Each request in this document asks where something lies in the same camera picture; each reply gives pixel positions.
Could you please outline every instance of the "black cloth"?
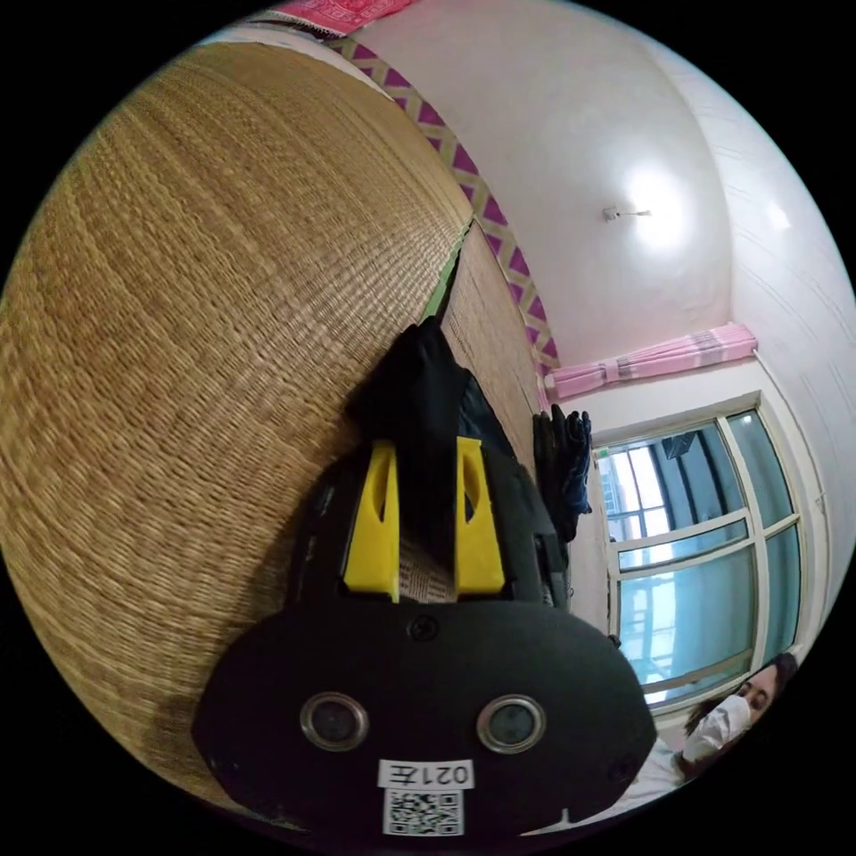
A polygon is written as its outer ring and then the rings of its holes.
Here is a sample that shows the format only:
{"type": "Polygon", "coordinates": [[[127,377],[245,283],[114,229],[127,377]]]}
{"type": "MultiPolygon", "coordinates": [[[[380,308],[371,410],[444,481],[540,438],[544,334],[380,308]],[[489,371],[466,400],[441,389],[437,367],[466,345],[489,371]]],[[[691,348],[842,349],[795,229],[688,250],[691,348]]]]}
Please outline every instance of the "black cloth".
{"type": "Polygon", "coordinates": [[[565,417],[562,409],[554,404],[551,414],[541,413],[532,418],[532,431],[541,497],[560,539],[573,541],[580,515],[591,514],[589,414],[574,410],[565,417]]]}
{"type": "Polygon", "coordinates": [[[364,440],[395,444],[401,527],[451,570],[458,435],[511,458],[514,450],[482,388],[455,361],[440,321],[408,327],[345,410],[364,440]]]}

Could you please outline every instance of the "person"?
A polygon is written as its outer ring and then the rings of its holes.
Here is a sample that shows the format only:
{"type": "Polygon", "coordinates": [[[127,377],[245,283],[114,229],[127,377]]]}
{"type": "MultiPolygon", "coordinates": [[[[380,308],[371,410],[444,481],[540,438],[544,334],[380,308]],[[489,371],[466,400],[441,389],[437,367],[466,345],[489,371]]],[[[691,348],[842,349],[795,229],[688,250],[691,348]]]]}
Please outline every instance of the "person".
{"type": "Polygon", "coordinates": [[[681,750],[675,752],[658,737],[636,778],[608,809],[576,822],[568,820],[565,810],[558,823],[524,834],[559,832],[614,818],[696,778],[763,716],[782,694],[797,668],[793,654],[777,654],[746,678],[736,692],[698,704],[687,718],[684,727],[687,740],[681,750]]]}

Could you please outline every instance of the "light fixture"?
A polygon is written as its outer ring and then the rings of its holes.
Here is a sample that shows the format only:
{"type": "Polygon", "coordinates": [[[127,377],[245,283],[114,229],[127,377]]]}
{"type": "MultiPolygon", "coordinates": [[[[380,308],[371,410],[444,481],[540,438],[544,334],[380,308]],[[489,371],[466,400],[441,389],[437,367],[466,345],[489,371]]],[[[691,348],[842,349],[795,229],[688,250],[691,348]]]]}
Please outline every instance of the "light fixture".
{"type": "Polygon", "coordinates": [[[625,178],[625,193],[628,213],[618,209],[612,211],[623,217],[629,214],[634,217],[634,235],[647,250],[672,252],[686,243],[692,225],[687,194],[668,169],[654,166],[633,169],[625,178]]]}
{"type": "Polygon", "coordinates": [[[651,211],[619,211],[617,208],[604,208],[607,220],[617,220],[619,217],[653,217],[651,211]]]}

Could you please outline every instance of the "glass pane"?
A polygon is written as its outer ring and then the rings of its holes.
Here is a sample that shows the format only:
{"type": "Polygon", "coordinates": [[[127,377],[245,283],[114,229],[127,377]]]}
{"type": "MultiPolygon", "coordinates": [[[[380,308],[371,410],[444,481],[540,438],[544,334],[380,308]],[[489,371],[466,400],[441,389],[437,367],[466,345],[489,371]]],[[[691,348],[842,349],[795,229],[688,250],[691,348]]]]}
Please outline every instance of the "glass pane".
{"type": "Polygon", "coordinates": [[[639,496],[642,497],[643,508],[660,508],[663,506],[663,493],[660,490],[660,480],[651,459],[651,449],[632,449],[630,462],[636,475],[639,496]]]}
{"type": "Polygon", "coordinates": [[[618,490],[618,507],[620,511],[638,511],[639,497],[636,493],[636,480],[633,478],[633,470],[630,467],[630,459],[627,452],[620,452],[615,457],[610,456],[613,465],[615,481],[618,490]]]}
{"type": "Polygon", "coordinates": [[[680,687],[672,689],[661,689],[653,693],[646,693],[645,699],[649,704],[665,704],[674,702],[680,698],[694,696],[697,693],[703,693],[705,689],[713,689],[720,684],[728,683],[728,681],[736,678],[738,675],[745,674],[752,666],[752,656],[748,654],[743,660],[735,660],[729,666],[724,667],[721,671],[705,677],[692,683],[683,684],[680,687]]]}
{"type": "Polygon", "coordinates": [[[640,547],[636,550],[623,550],[618,554],[618,566],[622,571],[637,571],[639,568],[662,562],[681,562],[702,553],[734,544],[749,537],[745,520],[720,526],[700,535],[669,541],[668,544],[657,544],[654,547],[640,547]]]}
{"type": "Polygon", "coordinates": [[[770,624],[767,629],[766,662],[794,643],[800,613],[800,538],[796,526],[767,539],[770,573],[770,624]]]}
{"type": "Polygon", "coordinates": [[[645,512],[646,537],[653,538],[655,535],[665,535],[670,531],[669,517],[666,515],[665,508],[658,508],[656,511],[645,512]]]}
{"type": "MultiPolygon", "coordinates": [[[[662,509],[650,524],[646,518],[647,535],[684,529],[745,507],[716,423],[610,449],[598,469],[609,518],[638,511],[640,499],[643,510],[662,509]]],[[[617,532],[613,537],[626,539],[617,532]]]]}
{"type": "Polygon", "coordinates": [[[792,514],[794,507],[767,429],[753,410],[731,416],[728,424],[746,461],[749,478],[761,507],[764,528],[778,523],[792,514]]]}
{"type": "Polygon", "coordinates": [[[753,548],[619,583],[621,650],[640,682],[668,680],[741,654],[755,626],[753,548]],[[652,660],[671,657],[669,668],[652,660]]]}
{"type": "Polygon", "coordinates": [[[616,541],[633,541],[642,537],[642,524],[637,515],[609,521],[610,537],[616,541]]]}

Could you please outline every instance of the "pink curtain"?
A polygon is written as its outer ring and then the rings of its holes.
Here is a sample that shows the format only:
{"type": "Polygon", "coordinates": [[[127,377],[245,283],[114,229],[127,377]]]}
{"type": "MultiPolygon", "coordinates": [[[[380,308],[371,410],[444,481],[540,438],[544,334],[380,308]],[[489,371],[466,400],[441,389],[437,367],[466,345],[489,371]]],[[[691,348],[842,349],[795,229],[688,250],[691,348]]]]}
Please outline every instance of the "pink curtain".
{"type": "Polygon", "coordinates": [[[280,3],[253,18],[269,17],[272,12],[287,21],[308,24],[326,33],[349,36],[351,33],[400,12],[416,0],[292,0],[280,3]]]}
{"type": "Polygon", "coordinates": [[[751,357],[758,342],[742,324],[726,324],[662,342],[617,359],[556,369],[547,379],[551,398],[572,399],[610,383],[673,375],[751,357]]]}

